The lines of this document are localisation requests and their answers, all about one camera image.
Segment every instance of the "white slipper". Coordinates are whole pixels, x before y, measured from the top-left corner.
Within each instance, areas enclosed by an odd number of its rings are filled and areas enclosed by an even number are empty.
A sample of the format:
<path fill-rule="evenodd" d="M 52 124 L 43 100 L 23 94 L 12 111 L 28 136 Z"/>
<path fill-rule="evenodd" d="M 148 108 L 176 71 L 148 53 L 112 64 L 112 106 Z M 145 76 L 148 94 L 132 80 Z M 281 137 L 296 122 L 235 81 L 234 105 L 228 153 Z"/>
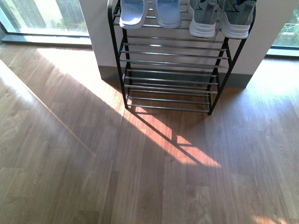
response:
<path fill-rule="evenodd" d="M 152 0 L 151 5 L 161 27 L 177 28 L 181 25 L 179 0 Z"/>
<path fill-rule="evenodd" d="M 149 0 L 121 0 L 120 26 L 124 29 L 142 27 L 149 5 Z"/>

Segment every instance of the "sneaker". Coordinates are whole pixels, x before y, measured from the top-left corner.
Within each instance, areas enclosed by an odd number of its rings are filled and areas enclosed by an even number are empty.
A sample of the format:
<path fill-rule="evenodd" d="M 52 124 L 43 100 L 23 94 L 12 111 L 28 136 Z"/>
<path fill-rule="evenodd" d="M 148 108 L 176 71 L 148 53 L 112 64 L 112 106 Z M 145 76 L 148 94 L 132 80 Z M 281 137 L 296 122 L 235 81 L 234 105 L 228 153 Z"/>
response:
<path fill-rule="evenodd" d="M 211 38 L 215 35 L 217 0 L 190 0 L 187 10 L 193 14 L 189 27 L 192 36 Z"/>
<path fill-rule="evenodd" d="M 255 5 L 256 0 L 219 0 L 218 12 L 223 35 L 233 39 L 246 39 Z"/>
<path fill-rule="evenodd" d="M 142 27 L 149 5 L 149 0 L 121 0 L 120 26 L 124 29 Z"/>
<path fill-rule="evenodd" d="M 177 28 L 181 25 L 179 0 L 152 0 L 151 5 L 161 27 Z"/>

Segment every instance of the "shoe rack shelf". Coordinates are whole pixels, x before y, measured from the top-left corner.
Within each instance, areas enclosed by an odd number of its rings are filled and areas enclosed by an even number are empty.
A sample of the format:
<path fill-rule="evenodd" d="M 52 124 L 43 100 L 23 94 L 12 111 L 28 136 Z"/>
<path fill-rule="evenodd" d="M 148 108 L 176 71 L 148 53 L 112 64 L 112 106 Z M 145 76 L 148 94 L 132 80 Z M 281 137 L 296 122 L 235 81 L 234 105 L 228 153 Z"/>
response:
<path fill-rule="evenodd" d="M 229 38 L 214 41 L 191 36 L 192 17 L 186 10 L 187 3 L 180 3 L 182 25 L 176 29 L 160 27 L 151 6 L 141 28 L 122 29 L 120 1 L 113 7 L 113 0 L 108 0 L 107 8 L 126 109 L 142 107 L 211 115 L 246 39 L 240 41 L 232 57 Z M 225 73 L 222 81 L 220 70 Z"/>

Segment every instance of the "glass window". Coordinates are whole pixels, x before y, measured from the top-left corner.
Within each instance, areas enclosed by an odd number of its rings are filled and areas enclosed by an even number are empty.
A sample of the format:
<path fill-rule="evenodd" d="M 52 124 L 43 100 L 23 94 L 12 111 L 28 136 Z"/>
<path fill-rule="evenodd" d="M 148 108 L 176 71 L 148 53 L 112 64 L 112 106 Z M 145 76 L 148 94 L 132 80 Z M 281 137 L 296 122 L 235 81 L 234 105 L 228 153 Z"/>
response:
<path fill-rule="evenodd" d="M 299 48 L 299 3 L 272 46 Z"/>
<path fill-rule="evenodd" d="M 89 36 L 79 0 L 0 0 L 8 33 Z"/>

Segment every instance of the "baseboard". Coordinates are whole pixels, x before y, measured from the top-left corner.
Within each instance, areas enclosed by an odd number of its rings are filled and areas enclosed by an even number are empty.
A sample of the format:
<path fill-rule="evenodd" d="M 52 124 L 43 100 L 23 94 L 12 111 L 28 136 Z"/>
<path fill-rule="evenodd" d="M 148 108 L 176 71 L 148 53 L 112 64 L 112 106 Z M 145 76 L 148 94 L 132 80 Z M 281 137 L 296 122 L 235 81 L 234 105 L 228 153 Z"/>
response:
<path fill-rule="evenodd" d="M 118 71 L 116 67 L 112 66 L 99 66 L 101 78 L 104 81 L 115 81 L 119 80 Z M 132 76 L 138 77 L 148 77 L 148 73 L 132 73 Z M 225 77 L 225 73 L 219 74 L 220 82 L 222 83 Z M 171 78 L 167 74 L 151 74 L 151 78 L 157 79 L 171 79 L 171 80 L 186 80 L 186 81 L 199 81 L 199 82 L 208 82 L 209 77 L 196 77 L 196 76 L 186 76 L 186 75 L 171 75 Z M 251 80 L 252 75 L 247 74 L 237 74 L 232 73 L 226 83 L 227 87 L 243 88 L 245 89 L 249 81 Z"/>

